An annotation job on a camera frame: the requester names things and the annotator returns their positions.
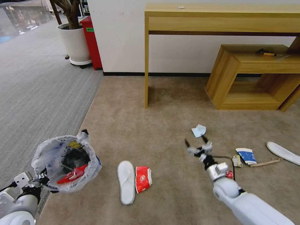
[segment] paper scrap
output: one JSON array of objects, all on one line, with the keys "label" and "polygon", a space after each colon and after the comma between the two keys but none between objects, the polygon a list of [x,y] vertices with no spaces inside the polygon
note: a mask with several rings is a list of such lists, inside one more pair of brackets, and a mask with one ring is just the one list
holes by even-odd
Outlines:
[{"label": "paper scrap", "polygon": [[247,165],[257,164],[253,150],[249,148],[236,148],[238,154],[242,157]]},{"label": "paper scrap", "polygon": [[232,157],[232,162],[235,167],[243,167],[243,164],[241,162],[241,158],[239,155],[234,155]]},{"label": "paper scrap", "polygon": [[206,127],[198,124],[196,128],[192,128],[192,131],[196,138],[201,137],[206,132]]}]

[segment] white slipper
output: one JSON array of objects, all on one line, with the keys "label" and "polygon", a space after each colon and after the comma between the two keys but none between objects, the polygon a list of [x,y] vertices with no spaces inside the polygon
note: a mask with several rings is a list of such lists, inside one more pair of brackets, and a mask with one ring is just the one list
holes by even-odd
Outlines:
[{"label": "white slipper", "polygon": [[135,197],[135,176],[132,163],[126,160],[120,162],[117,173],[121,189],[121,202],[124,205],[132,204]]},{"label": "white slipper", "polygon": [[300,156],[290,152],[274,142],[267,142],[267,147],[275,155],[300,166]]}]

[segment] red trash can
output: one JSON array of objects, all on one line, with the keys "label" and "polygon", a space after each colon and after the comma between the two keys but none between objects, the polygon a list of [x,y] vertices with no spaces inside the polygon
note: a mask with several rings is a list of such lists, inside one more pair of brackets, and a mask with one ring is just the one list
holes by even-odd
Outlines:
[{"label": "red trash can", "polygon": [[80,21],[80,23],[82,24],[84,30],[85,39],[87,40],[87,46],[88,50],[90,51],[94,70],[102,69],[101,58],[98,50],[91,16],[88,16],[84,20]]}]

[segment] green label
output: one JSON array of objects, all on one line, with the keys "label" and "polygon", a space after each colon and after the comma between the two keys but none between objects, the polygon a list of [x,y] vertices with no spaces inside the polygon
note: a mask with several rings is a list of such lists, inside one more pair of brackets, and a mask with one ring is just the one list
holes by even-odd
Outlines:
[{"label": "green label", "polygon": [[87,27],[87,32],[94,32],[94,28],[92,28],[92,27]]}]

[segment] trash bin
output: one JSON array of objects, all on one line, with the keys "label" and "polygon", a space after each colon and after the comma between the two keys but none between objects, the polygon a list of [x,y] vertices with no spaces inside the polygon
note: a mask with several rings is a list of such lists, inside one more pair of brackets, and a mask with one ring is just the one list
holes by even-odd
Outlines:
[{"label": "trash bin", "polygon": [[102,69],[101,58],[99,54],[99,49],[94,33],[94,27],[92,24],[91,16],[88,16],[84,20],[80,21],[82,24],[84,35],[87,40],[87,46],[90,51],[90,56],[92,59],[94,70]]},{"label": "trash bin", "polygon": [[59,136],[41,143],[31,166],[37,177],[46,172],[46,189],[75,192],[98,175],[102,163],[90,145],[88,131],[82,130],[77,136]]}]

